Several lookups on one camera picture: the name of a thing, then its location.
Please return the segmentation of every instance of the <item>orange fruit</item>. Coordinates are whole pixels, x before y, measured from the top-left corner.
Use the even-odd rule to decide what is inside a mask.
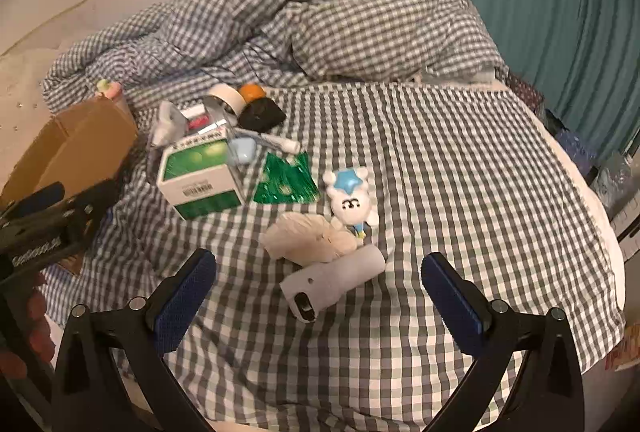
[[[254,99],[266,96],[264,89],[255,83],[245,83],[240,87],[238,92],[247,103],[251,103]]]

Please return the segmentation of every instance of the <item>green and white box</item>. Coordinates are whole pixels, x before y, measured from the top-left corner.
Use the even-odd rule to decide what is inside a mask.
[[[244,199],[227,131],[187,136],[162,153],[157,185],[183,219],[235,208]]]

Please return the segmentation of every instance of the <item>checkered blanket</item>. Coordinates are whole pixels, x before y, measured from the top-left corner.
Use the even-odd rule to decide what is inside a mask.
[[[326,199],[249,202],[185,222],[147,184],[141,144],[82,274],[47,272],[51,316],[64,323],[73,304],[105,310],[148,295],[206,247],[217,282],[166,356],[206,417],[420,430],[471,362],[420,285],[422,257],[439,250],[489,299],[531,313],[563,307],[586,370],[619,341],[623,317],[598,230],[526,106],[506,90],[391,82],[502,65],[468,0],[180,0],[83,40],[44,79],[54,112],[114,79],[144,133],[160,98],[184,106],[219,81],[274,87],[287,113],[274,133],[302,142],[319,184],[327,169],[372,172],[380,227],[367,241],[387,266],[316,322],[298,322],[278,288],[296,266],[270,258],[258,237],[287,210],[329,217]],[[248,197],[264,154],[246,168]],[[497,416],[519,363],[516,354],[482,423]]]

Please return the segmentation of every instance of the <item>green plastic packet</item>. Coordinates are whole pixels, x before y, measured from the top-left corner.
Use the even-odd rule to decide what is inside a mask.
[[[262,205],[280,203],[315,203],[320,199],[306,152],[295,156],[294,164],[269,152],[262,169],[262,179],[255,190],[254,201]]]

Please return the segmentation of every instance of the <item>metal bolt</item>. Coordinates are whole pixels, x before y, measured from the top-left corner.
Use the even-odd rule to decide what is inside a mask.
[[[86,306],[84,304],[78,304],[73,309],[71,309],[71,316],[76,318],[81,317],[86,313]]]
[[[134,311],[140,311],[145,305],[146,299],[142,297],[135,297],[129,301],[129,309],[133,309]]]
[[[551,316],[555,318],[558,322],[562,322],[562,320],[566,318],[564,311],[562,311],[560,307],[553,307],[553,309],[551,309]]]
[[[509,310],[509,306],[504,300],[497,299],[491,302],[491,309],[496,313],[506,313]]]

